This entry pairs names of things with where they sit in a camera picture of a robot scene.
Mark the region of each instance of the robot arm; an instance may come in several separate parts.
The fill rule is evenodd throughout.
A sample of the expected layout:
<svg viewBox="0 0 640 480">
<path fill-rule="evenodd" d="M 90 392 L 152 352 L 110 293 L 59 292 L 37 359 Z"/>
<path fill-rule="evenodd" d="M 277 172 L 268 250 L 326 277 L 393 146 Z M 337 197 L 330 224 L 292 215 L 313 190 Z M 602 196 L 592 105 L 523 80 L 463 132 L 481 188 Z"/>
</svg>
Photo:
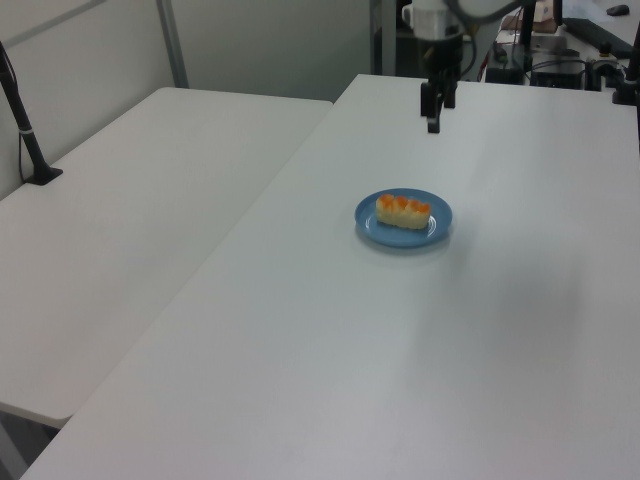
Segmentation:
<svg viewBox="0 0 640 480">
<path fill-rule="evenodd" d="M 413 0 L 413 32 L 427 44 L 427 81 L 420 91 L 420 112 L 427 118 L 429 133 L 440 132 L 443 105 L 455 108 L 463 34 L 474 34 L 478 26 L 534 4 L 535 0 Z"/>
</svg>

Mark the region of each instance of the black stand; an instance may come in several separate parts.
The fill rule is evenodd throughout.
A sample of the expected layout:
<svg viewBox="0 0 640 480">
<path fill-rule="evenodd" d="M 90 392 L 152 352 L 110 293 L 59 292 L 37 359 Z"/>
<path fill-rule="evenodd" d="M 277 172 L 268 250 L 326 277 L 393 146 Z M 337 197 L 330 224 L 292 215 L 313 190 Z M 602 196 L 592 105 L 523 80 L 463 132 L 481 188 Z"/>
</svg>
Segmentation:
<svg viewBox="0 0 640 480">
<path fill-rule="evenodd" d="M 52 168 L 44 161 L 42 151 L 33 133 L 31 122 L 29 122 L 29 117 L 18 93 L 18 86 L 11 73 L 7 52 L 5 52 L 2 42 L 0 42 L 0 83 L 2 83 L 2 88 L 9 101 L 9 106 L 18 124 L 20 136 L 24 140 L 24 144 L 33 162 L 33 176 L 25 181 L 26 183 L 33 183 L 35 185 L 46 185 L 54 178 L 60 176 L 62 170 Z"/>
</svg>

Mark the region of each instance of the white surface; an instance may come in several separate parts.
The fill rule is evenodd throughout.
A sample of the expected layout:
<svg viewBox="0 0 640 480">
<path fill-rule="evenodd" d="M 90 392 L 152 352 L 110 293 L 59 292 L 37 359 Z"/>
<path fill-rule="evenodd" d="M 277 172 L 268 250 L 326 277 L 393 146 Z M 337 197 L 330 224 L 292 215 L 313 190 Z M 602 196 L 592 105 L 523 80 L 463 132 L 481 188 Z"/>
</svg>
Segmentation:
<svg viewBox="0 0 640 480">
<path fill-rule="evenodd" d="M 0 202 L 0 408 L 73 415 L 329 108 L 162 89 Z"/>
<path fill-rule="evenodd" d="M 25 480 L 640 476 L 635 110 L 462 83 L 435 136 L 419 84 L 355 80 Z M 398 186 L 449 241 L 356 234 Z"/>
<path fill-rule="evenodd" d="M 3 18 L 4 8 L 0 1 Z M 109 0 L 7 53 L 49 163 L 158 88 L 173 86 L 154 0 Z M 30 172 L 25 149 L 23 155 Z M 0 199 L 20 185 L 17 162 L 18 128 L 0 93 Z"/>
<path fill-rule="evenodd" d="M 335 101 L 371 72 L 369 0 L 178 0 L 189 85 Z"/>
</svg>

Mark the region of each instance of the computer mouse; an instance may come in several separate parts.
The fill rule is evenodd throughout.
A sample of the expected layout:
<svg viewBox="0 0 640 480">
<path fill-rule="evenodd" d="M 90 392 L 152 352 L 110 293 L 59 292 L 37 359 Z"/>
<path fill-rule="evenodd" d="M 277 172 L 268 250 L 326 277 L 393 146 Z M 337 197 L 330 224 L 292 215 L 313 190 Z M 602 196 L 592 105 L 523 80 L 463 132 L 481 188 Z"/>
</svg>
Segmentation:
<svg viewBox="0 0 640 480">
<path fill-rule="evenodd" d="M 616 5 L 615 7 L 607 8 L 607 15 L 612 17 L 629 15 L 629 5 Z"/>
</svg>

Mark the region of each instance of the orange topping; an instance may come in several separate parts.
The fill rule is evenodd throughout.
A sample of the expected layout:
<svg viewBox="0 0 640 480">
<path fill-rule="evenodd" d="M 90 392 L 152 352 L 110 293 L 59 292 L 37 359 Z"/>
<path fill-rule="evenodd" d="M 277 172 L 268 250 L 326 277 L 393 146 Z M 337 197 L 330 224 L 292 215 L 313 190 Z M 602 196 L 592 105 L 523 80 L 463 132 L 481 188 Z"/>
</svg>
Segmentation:
<svg viewBox="0 0 640 480">
<path fill-rule="evenodd" d="M 418 212 L 420 212 L 420 213 L 430 214 L 431 213 L 431 205 L 429 205 L 428 203 L 423 203 L 416 210 Z"/>
<path fill-rule="evenodd" d="M 400 208 L 404 209 L 404 207 L 406 207 L 407 204 L 409 203 L 409 200 L 407 200 L 407 197 L 403 197 L 402 195 L 398 195 L 396 197 L 396 203 Z"/>
</svg>

